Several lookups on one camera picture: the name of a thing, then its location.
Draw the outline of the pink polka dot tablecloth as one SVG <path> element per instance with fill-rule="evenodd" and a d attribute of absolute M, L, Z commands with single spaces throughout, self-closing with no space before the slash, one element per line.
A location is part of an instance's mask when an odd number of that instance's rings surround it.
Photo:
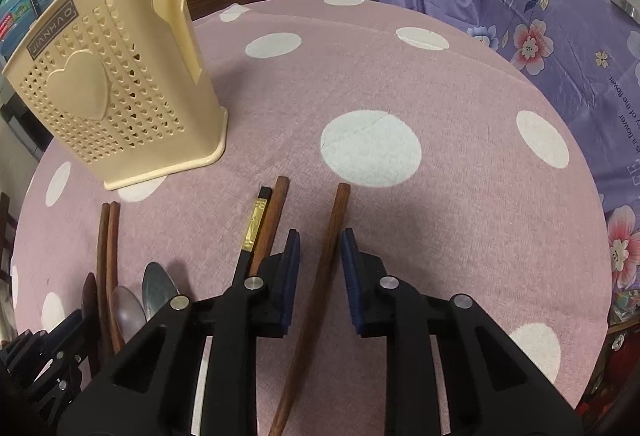
<path fill-rule="evenodd" d="M 606 333 L 608 234 L 582 151 L 508 61 L 426 15 L 365 1 L 271 0 L 201 18 L 207 73 L 228 110 L 206 167 L 106 191 L 63 145 L 32 176 L 12 257 L 20 330 L 79 307 L 103 203 L 120 205 L 118 280 L 161 263 L 202 299 L 230 285 L 258 190 L 290 179 L 274 244 L 302 242 L 294 318 L 257 356 L 270 429 L 304 324 L 341 182 L 359 247 L 421 293 L 472 296 L 577 404 Z"/>

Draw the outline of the purple floral cloth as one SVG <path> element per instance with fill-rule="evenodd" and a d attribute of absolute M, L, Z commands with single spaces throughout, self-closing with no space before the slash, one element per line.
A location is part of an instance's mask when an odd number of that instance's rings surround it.
<path fill-rule="evenodd" d="M 378 0 L 466 32 L 549 100 L 582 149 L 613 291 L 639 294 L 639 26 L 610 0 Z"/>

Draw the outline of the beige plastic utensil holder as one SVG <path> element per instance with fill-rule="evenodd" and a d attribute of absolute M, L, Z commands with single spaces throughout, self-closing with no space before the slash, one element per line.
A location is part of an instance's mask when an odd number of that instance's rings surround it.
<path fill-rule="evenodd" d="M 186 0 L 55 0 L 3 73 L 109 190 L 224 154 L 228 113 Z"/>

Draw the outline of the small steel spoon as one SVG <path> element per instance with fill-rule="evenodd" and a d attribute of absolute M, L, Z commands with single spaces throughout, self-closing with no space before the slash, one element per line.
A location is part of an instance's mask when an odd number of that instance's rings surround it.
<path fill-rule="evenodd" d="M 112 306 L 119 334 L 128 343 L 145 325 L 143 308 L 136 295 L 121 285 L 116 286 L 112 292 Z"/>

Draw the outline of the dark gold-banded chopstick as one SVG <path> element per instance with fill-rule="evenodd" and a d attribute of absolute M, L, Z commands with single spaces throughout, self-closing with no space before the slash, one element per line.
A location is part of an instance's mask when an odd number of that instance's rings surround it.
<path fill-rule="evenodd" d="M 262 226 L 262 219 L 272 196 L 272 188 L 261 187 L 258 196 L 254 200 L 250 221 L 246 228 L 241 252 L 233 274 L 232 285 L 240 285 L 250 274 L 250 264 L 254 258 L 256 240 Z"/>

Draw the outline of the brown wooden chopstick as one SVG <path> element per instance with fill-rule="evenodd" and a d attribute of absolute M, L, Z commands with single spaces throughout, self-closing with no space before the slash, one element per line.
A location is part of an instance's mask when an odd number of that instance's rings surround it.
<path fill-rule="evenodd" d="M 248 273 L 250 277 L 258 274 L 262 261 L 271 254 L 289 186 L 290 179 L 288 179 L 288 177 L 277 177 L 271 199 L 264 214 L 264 219 L 262 219 L 262 226 L 257 236 L 257 242 L 255 243 L 253 260 L 250 265 L 250 272 Z"/>
<path fill-rule="evenodd" d="M 110 317 L 108 316 L 108 300 L 106 296 L 106 248 L 108 236 L 108 219 L 110 204 L 101 206 L 98 245 L 96 245 L 96 290 L 98 291 L 98 315 L 100 327 L 99 355 L 101 364 L 113 356 Z"/>
<path fill-rule="evenodd" d="M 281 436 L 292 412 L 297 396 L 302 390 L 314 349 L 318 342 L 326 307 L 328 294 L 334 272 L 335 253 L 341 227 L 346 216 L 350 196 L 350 185 L 341 182 L 337 185 L 326 232 L 324 233 L 320 258 L 317 265 L 314 284 L 312 285 L 303 326 L 300 329 L 295 352 L 288 367 L 285 384 L 274 414 L 269 436 Z"/>
<path fill-rule="evenodd" d="M 118 230 L 119 230 L 119 213 L 120 204 L 112 202 L 110 204 L 110 214 L 107 222 L 107 239 L 106 239 L 106 296 L 108 306 L 108 322 L 110 323 L 111 340 L 114 354 L 117 354 L 124 341 L 119 333 L 119 328 L 115 318 L 115 300 L 113 292 L 118 286 Z"/>

